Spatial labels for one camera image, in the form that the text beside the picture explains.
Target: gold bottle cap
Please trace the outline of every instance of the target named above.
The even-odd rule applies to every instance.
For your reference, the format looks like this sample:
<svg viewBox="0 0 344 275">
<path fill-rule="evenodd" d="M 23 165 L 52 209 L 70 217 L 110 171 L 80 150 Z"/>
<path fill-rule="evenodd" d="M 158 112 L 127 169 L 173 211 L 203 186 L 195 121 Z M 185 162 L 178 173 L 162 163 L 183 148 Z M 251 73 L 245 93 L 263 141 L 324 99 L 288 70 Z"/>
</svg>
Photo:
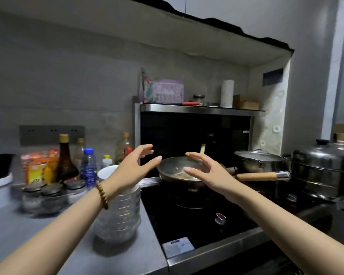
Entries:
<svg viewBox="0 0 344 275">
<path fill-rule="evenodd" d="M 69 134 L 60 134 L 59 135 L 59 142 L 61 144 L 68 143 L 69 142 Z"/>
</svg>

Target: power outlet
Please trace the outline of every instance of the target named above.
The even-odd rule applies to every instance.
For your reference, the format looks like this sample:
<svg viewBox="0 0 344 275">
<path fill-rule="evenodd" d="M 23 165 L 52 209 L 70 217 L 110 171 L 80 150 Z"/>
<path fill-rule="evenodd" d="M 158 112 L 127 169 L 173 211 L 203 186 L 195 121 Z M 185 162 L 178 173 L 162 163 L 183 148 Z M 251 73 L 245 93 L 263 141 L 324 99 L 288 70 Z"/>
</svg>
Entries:
<svg viewBox="0 0 344 275">
<path fill-rule="evenodd" d="M 59 134 L 69 134 L 69 142 L 76 144 L 84 138 L 84 126 L 80 125 L 20 125 L 22 146 L 51 145 L 59 143 Z"/>
</svg>

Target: person's left hand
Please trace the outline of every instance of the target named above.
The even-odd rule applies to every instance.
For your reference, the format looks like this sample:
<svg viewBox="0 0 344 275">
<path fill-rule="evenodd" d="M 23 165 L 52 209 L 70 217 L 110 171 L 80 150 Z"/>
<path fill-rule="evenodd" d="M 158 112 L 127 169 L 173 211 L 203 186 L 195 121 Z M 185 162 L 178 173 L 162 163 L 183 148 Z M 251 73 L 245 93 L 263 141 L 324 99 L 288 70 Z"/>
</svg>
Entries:
<svg viewBox="0 0 344 275">
<path fill-rule="evenodd" d="M 159 165 L 162 161 L 161 156 L 153 158 L 143 166 L 138 165 L 139 158 L 154 152 L 152 147 L 152 144 L 140 145 L 124 158 L 112 175 L 102 182 L 106 195 L 110 196 L 114 191 L 108 189 L 114 189 L 115 186 L 117 187 L 117 194 L 135 186 L 151 169 Z"/>
</svg>

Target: gas stove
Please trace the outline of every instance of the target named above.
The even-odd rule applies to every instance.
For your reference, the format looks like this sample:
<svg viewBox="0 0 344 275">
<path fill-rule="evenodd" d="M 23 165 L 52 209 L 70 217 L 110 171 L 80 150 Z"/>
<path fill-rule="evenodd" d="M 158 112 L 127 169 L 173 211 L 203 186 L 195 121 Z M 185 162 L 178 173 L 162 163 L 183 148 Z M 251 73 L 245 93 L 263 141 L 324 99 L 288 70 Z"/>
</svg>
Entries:
<svg viewBox="0 0 344 275">
<path fill-rule="evenodd" d="M 270 238 L 239 206 L 212 192 L 209 205 L 191 209 L 178 204 L 160 178 L 141 182 L 141 199 L 162 246 L 170 274 L 192 274 L 257 247 Z M 308 223 L 331 216 L 333 203 L 288 193 L 268 196 Z"/>
</svg>

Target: stove label sticker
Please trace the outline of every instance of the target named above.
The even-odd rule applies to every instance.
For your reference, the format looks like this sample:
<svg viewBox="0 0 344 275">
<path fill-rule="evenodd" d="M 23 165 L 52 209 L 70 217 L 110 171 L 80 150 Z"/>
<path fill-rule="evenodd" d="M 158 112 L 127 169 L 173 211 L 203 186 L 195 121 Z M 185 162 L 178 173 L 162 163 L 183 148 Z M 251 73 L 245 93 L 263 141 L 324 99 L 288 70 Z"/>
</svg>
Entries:
<svg viewBox="0 0 344 275">
<path fill-rule="evenodd" d="M 163 243 L 162 247 L 168 259 L 195 249 L 187 237 Z"/>
</svg>

